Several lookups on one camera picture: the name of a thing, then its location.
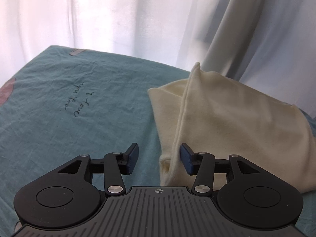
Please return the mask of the cream knit sweater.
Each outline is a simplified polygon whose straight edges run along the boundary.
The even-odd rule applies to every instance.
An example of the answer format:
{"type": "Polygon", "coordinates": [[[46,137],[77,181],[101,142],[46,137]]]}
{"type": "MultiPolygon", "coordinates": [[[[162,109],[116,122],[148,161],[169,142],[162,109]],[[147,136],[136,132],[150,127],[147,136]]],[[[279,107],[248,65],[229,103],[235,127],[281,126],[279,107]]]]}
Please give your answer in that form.
{"type": "Polygon", "coordinates": [[[216,158],[240,155],[297,188],[315,190],[315,121],[297,108],[195,64],[187,79],[148,91],[162,153],[162,186],[191,187],[186,143],[216,158]]]}

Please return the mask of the white sheer curtain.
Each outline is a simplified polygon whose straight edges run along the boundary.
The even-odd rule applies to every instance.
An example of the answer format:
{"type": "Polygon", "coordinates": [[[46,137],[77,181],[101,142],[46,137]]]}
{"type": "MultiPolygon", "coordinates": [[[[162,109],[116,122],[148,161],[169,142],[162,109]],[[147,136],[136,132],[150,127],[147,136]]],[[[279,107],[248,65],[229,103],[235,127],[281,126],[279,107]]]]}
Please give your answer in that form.
{"type": "Polygon", "coordinates": [[[204,59],[219,0],[1,0],[1,82],[51,45],[184,70],[204,59]]]}

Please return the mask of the teal printed bed sheet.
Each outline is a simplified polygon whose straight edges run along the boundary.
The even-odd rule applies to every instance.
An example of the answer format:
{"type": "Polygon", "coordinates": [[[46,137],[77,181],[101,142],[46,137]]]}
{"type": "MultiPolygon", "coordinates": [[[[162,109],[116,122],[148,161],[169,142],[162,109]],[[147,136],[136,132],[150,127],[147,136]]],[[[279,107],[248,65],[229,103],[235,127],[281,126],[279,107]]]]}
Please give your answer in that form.
{"type": "Polygon", "coordinates": [[[303,236],[297,188],[248,159],[215,157],[211,196],[162,186],[148,91],[191,72],[52,46],[1,88],[1,236],[303,236]],[[106,196],[103,158],[139,157],[106,196]]]}

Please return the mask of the grey blackout curtain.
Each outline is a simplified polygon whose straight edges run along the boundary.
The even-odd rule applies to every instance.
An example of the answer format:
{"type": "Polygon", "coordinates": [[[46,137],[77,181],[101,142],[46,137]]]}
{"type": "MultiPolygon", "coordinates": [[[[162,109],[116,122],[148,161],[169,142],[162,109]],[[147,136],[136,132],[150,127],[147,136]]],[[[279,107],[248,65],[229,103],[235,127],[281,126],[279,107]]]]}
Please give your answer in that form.
{"type": "Polygon", "coordinates": [[[315,0],[190,0],[176,65],[200,62],[315,115],[315,0]]]}

